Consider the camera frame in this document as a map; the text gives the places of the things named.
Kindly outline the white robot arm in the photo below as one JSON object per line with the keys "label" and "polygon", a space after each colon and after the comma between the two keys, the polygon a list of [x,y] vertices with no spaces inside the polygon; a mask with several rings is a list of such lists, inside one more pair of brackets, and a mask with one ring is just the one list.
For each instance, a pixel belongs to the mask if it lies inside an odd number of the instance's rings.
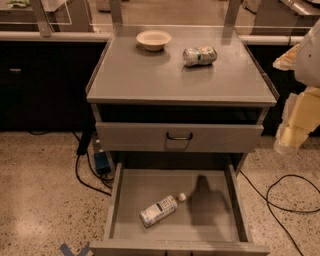
{"label": "white robot arm", "polygon": [[300,43],[278,57],[273,67],[293,70],[295,79],[306,86],[299,95],[289,95],[276,133],[274,150],[290,154],[320,126],[320,21]]}

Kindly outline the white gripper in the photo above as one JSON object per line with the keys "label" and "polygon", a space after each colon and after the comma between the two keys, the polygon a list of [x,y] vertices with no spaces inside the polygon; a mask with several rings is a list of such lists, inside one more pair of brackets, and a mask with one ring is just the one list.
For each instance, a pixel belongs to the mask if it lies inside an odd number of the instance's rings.
{"label": "white gripper", "polygon": [[[281,71],[294,71],[299,45],[291,47],[273,62]],[[274,150],[280,154],[295,153],[320,126],[320,89],[307,87],[299,95],[290,93],[283,104]]]}

